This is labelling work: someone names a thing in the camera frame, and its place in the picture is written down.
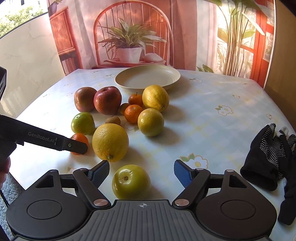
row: black glove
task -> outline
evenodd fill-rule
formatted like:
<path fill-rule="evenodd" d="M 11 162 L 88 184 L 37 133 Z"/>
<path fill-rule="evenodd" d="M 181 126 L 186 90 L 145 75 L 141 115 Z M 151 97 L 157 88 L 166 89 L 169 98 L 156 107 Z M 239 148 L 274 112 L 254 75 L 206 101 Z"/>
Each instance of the black glove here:
<path fill-rule="evenodd" d="M 279 171 L 279 157 L 285 152 L 277 136 L 274 137 L 274 123 L 266 125 L 254 138 L 240 173 L 249 182 L 267 190 L 274 191 L 277 181 L 283 177 Z"/>
<path fill-rule="evenodd" d="M 291 225 L 296 217 L 296 150 L 291 150 L 296 143 L 296 136 L 291 135 L 286 139 L 285 134 L 277 135 L 286 153 L 286 157 L 279 158 L 279 169 L 287 180 L 284 187 L 285 200 L 281 203 L 278 221 Z"/>

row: table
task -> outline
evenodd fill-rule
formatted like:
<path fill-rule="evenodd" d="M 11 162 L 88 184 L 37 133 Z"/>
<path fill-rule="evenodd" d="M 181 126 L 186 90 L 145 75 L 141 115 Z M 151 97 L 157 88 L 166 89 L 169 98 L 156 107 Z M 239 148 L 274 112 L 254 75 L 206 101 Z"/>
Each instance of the table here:
<path fill-rule="evenodd" d="M 71 137 L 71 121 L 79 113 L 73 95 L 81 87 L 97 90 L 116 85 L 116 74 L 125 68 L 78 69 L 53 85 L 38 97 L 20 116 L 20 121 Z M 151 199 L 168 199 L 172 202 L 184 189 L 173 173 L 176 159 L 186 161 L 192 168 L 201 167 L 211 173 L 223 174 L 225 169 L 239 173 L 249 152 L 251 141 L 268 123 L 277 128 L 292 127 L 276 104 L 253 80 L 204 72 L 180 70 L 181 78 L 168 90 L 170 105 L 163 112 L 165 129 L 154 138 L 145 137 L 136 126 L 120 116 L 128 133 L 130 146 L 126 156 L 110 164 L 110 174 L 99 190 L 113 203 L 115 196 L 111 180 L 118 168 L 137 164 L 150 175 Z M 120 89 L 123 103 L 129 94 Z M 108 116 L 92 113 L 96 126 Z M 92 168 L 101 160 L 92 148 L 84 156 L 67 151 L 55 151 L 25 143 L 11 155 L 11 174 L 27 189 L 50 169 L 60 174 Z M 284 199 L 283 181 L 274 192 L 256 187 L 276 208 Z M 296 222 L 290 227 L 276 223 L 271 239 L 295 240 Z"/>

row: screw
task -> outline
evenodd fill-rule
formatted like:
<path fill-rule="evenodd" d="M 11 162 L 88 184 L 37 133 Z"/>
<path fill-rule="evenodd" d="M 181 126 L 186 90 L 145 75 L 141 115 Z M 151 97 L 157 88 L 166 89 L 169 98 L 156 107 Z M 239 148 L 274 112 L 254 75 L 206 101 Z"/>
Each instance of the screw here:
<path fill-rule="evenodd" d="M 184 207 L 184 206 L 187 206 L 189 204 L 189 201 L 187 199 L 177 199 L 175 201 L 175 204 L 177 206 Z"/>
<path fill-rule="evenodd" d="M 106 199 L 96 199 L 94 200 L 94 205 L 102 207 L 106 206 L 108 204 L 108 201 Z"/>

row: marble wall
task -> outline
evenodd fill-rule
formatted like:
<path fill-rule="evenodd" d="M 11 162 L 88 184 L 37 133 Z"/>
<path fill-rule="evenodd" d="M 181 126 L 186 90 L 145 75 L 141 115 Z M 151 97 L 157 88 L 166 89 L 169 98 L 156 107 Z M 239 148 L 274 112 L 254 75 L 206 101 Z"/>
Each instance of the marble wall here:
<path fill-rule="evenodd" d="M 7 70 L 0 114 L 13 118 L 65 76 L 48 14 L 0 39 L 0 66 Z"/>

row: white flower pot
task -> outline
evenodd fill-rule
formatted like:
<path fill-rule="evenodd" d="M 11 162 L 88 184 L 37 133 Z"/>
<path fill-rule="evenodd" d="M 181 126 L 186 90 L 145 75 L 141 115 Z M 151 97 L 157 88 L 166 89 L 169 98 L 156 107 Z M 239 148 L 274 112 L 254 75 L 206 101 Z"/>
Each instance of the white flower pot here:
<path fill-rule="evenodd" d="M 117 55 L 122 63 L 138 64 L 140 62 L 140 56 L 142 48 L 117 48 Z"/>

